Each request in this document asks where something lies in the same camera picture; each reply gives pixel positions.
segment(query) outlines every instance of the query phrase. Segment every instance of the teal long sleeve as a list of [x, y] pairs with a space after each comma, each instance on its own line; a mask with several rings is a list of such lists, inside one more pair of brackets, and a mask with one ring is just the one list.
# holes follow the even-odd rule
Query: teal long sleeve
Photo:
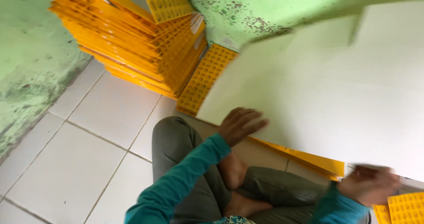
[[356, 224], [365, 217], [368, 207], [342, 196], [331, 182], [323, 199], [315, 207], [310, 224]]
[[190, 193], [197, 179], [230, 152], [231, 148], [220, 134], [207, 138], [140, 194], [137, 204], [127, 211], [125, 223], [169, 223], [174, 208]]

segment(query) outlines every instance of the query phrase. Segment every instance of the bare foot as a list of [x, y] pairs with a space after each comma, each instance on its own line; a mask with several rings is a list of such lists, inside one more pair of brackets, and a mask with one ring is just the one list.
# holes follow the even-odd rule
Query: bare foot
[[234, 190], [243, 184], [249, 166], [232, 151], [221, 162], [218, 163], [218, 169], [224, 181], [225, 187]]
[[231, 200], [225, 207], [223, 216], [241, 216], [247, 218], [254, 213], [272, 209], [269, 202], [246, 198], [235, 191], [231, 193]]

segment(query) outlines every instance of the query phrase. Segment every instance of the finger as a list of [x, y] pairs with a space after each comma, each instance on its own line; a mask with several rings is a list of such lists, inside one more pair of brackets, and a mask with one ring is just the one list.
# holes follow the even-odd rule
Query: finger
[[224, 120], [222, 122], [231, 119], [237, 112], [239, 112], [241, 110], [244, 110], [244, 108], [243, 107], [237, 107], [237, 108], [232, 109], [230, 111], [230, 113], [228, 113], [228, 115], [224, 118]]
[[236, 123], [236, 127], [243, 128], [243, 126], [247, 123], [249, 123], [251, 120], [258, 118], [262, 115], [262, 112], [252, 112], [243, 115]]
[[248, 114], [248, 113], [252, 113], [252, 112], [255, 112], [255, 110], [254, 109], [243, 109], [243, 110], [239, 110], [239, 111], [237, 111], [234, 115], [233, 115], [233, 117], [229, 120], [231, 123], [233, 123], [233, 124], [236, 124], [237, 123], [237, 121], [242, 117], [242, 116], [244, 116], [245, 114]]
[[243, 137], [251, 135], [251, 134], [257, 132], [258, 130], [264, 128], [268, 124], [268, 122], [269, 122], [268, 119], [263, 119], [263, 120], [255, 123], [255, 124], [249, 125], [249, 126], [242, 129], [241, 134], [242, 134]]

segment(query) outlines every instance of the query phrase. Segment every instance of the gray pants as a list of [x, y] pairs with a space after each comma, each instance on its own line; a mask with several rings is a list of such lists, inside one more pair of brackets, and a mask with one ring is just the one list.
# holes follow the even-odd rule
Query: gray pants
[[[153, 180], [156, 181], [203, 142], [197, 131], [182, 118], [167, 117], [153, 130]], [[265, 167], [249, 167], [239, 191], [250, 198], [268, 201], [275, 208], [246, 217], [257, 224], [306, 223], [325, 186], [307, 179]], [[191, 193], [174, 210], [171, 223], [196, 224], [222, 218], [231, 199], [218, 167], [210, 167]]]

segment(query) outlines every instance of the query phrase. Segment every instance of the hand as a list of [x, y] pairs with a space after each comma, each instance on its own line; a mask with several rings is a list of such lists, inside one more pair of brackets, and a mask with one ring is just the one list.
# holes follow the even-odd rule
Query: hand
[[230, 147], [233, 147], [248, 135], [257, 132], [268, 124], [268, 119], [263, 119], [255, 124], [244, 127], [245, 124], [255, 118], [259, 118], [261, 115], [261, 112], [257, 112], [254, 109], [235, 108], [225, 117], [218, 128], [218, 133]]
[[340, 194], [364, 206], [383, 205], [387, 197], [399, 188], [399, 176], [388, 167], [381, 171], [356, 166], [355, 170], [337, 184]]

